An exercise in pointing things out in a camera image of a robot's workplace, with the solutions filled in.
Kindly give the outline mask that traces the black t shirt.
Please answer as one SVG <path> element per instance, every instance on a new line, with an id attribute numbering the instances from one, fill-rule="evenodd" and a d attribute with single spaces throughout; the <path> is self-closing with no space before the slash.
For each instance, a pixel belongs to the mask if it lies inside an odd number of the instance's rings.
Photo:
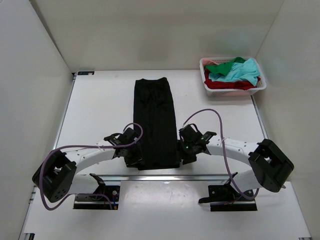
<path id="1" fill-rule="evenodd" d="M 180 167 L 174 101 L 166 77 L 135 81 L 133 122 L 143 129 L 139 170 Z"/>

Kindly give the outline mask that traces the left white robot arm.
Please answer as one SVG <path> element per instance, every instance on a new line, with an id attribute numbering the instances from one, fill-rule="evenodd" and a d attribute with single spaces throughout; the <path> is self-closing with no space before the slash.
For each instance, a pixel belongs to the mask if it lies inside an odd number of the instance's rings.
<path id="1" fill-rule="evenodd" d="M 106 186 L 95 173 L 81 171 L 115 158 L 128 157 L 139 146 L 143 128 L 134 123 L 122 133 L 114 133 L 94 145 L 66 145 L 52 150 L 32 176 L 39 188 L 42 203 L 62 203 L 69 195 L 93 198 L 108 197 Z"/>

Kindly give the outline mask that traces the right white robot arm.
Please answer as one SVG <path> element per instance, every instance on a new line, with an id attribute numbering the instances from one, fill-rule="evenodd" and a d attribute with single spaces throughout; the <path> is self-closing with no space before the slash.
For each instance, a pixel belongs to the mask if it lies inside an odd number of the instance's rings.
<path id="1" fill-rule="evenodd" d="M 261 142 L 239 141 L 223 138 L 215 132 L 201 133 L 192 123 L 179 130 L 179 150 L 183 164 L 193 163 L 198 154 L 222 156 L 244 163 L 250 170 L 232 173 L 227 166 L 228 180 L 218 186 L 215 196 L 204 197 L 200 203 L 227 202 L 240 199 L 249 201 L 256 197 L 253 190 L 264 188 L 277 193 L 294 170 L 294 164 L 270 139 Z"/>

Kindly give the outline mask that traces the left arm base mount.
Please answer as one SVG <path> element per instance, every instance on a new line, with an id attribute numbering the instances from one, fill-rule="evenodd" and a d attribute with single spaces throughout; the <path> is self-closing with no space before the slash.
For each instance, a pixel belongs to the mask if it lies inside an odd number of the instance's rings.
<path id="1" fill-rule="evenodd" d="M 120 200 L 120 182 L 109 182 L 90 173 L 75 176 L 71 193 L 75 195 L 75 210 L 118 210 Z"/>

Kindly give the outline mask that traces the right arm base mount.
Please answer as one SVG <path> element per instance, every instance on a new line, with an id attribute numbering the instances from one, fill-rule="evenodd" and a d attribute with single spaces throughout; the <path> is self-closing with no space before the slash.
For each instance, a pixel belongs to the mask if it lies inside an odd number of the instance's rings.
<path id="1" fill-rule="evenodd" d="M 250 212 L 256 211 L 257 192 L 253 189 L 244 193 L 247 199 L 231 187 L 229 176 L 226 174 L 202 174 L 200 181 L 207 182 L 208 196 L 198 200 L 199 205 L 209 204 L 211 212 Z"/>

